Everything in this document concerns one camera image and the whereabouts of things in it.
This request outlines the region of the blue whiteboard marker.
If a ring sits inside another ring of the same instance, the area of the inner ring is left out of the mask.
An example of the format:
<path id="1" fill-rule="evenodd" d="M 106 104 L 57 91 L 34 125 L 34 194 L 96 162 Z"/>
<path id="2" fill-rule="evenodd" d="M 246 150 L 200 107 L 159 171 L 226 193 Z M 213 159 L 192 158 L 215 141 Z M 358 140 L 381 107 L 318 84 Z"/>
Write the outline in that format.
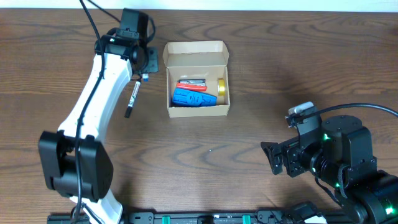
<path id="1" fill-rule="evenodd" d="M 149 81 L 149 74 L 148 73 L 143 73 L 142 74 L 142 79 L 144 82 L 148 82 Z"/>

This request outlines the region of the yellow tape roll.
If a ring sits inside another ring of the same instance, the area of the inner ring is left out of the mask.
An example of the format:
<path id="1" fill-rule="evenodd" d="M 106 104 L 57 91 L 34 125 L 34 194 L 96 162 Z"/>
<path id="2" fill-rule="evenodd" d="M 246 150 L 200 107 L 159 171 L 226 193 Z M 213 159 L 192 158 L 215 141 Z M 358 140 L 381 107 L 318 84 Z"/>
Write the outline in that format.
<path id="1" fill-rule="evenodd" d="M 218 79 L 217 89 L 218 89 L 218 95 L 219 96 L 225 96 L 226 84 L 225 84 L 225 80 L 224 79 L 222 79 L 222 78 Z"/>

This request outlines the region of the red black stapler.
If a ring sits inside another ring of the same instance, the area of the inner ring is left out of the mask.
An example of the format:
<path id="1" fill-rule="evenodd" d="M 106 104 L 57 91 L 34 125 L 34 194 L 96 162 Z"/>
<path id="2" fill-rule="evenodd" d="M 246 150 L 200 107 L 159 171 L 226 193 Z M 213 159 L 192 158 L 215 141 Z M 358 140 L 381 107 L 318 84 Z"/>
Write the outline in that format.
<path id="1" fill-rule="evenodd" d="M 176 84 L 177 88 L 191 91 L 206 91 L 207 85 L 205 79 L 185 79 L 179 80 Z"/>

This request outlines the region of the black whiteboard marker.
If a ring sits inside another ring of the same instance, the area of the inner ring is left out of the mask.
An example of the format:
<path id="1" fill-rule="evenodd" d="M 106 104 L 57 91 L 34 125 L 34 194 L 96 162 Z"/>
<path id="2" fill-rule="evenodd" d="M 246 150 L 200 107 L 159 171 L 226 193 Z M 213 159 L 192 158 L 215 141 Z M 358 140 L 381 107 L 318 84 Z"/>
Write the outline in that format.
<path id="1" fill-rule="evenodd" d="M 127 105 L 126 112 L 125 112 L 125 115 L 124 115 L 125 118 L 130 118 L 130 115 L 132 113 L 132 110 L 133 110 L 133 107 L 134 107 L 134 103 L 135 103 L 135 100 L 136 100 L 136 97 L 137 97 L 137 94 L 139 92 L 140 87 L 141 87 L 141 81 L 135 82 L 134 89 L 132 91 L 132 94 L 131 94 L 131 97 L 129 99 L 129 103 Z"/>

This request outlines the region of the blue plastic tool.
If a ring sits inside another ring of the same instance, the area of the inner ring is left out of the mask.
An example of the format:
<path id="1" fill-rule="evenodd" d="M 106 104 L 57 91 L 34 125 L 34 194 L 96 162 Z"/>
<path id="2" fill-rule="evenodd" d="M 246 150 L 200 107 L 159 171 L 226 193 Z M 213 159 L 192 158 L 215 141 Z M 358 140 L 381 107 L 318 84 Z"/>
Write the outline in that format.
<path id="1" fill-rule="evenodd" d="M 216 101 L 216 96 L 181 88 L 176 88 L 172 97 L 175 105 L 188 107 L 216 106 Z"/>

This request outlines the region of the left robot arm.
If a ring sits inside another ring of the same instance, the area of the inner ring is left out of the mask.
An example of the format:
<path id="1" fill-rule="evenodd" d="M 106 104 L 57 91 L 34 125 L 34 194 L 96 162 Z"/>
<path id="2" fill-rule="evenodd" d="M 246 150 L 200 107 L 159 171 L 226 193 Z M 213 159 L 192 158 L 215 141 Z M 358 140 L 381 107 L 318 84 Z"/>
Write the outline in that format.
<path id="1" fill-rule="evenodd" d="M 119 27 L 97 36 L 88 81 L 57 132 L 44 131 L 38 150 L 48 189 L 75 202 L 70 223 L 127 223 L 123 206 L 111 191 L 114 167 L 104 140 L 124 87 L 138 75 L 125 117 L 129 117 L 141 81 L 159 71 L 159 54 L 148 44 L 153 19 L 123 9 Z"/>

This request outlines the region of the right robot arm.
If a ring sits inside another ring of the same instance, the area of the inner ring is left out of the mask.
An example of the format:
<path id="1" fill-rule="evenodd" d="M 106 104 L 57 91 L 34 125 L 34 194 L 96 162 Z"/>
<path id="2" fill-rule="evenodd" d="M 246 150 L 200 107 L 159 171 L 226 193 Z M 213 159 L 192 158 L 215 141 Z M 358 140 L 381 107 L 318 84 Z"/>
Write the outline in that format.
<path id="1" fill-rule="evenodd" d="M 377 168 L 370 130 L 349 115 L 322 113 L 344 108 L 374 108 L 397 115 L 384 106 L 349 103 L 319 110 L 312 102 L 289 109 L 289 127 L 297 136 L 282 143 L 262 142 L 271 171 L 294 178 L 310 172 L 354 223 L 397 223 L 397 177 Z"/>

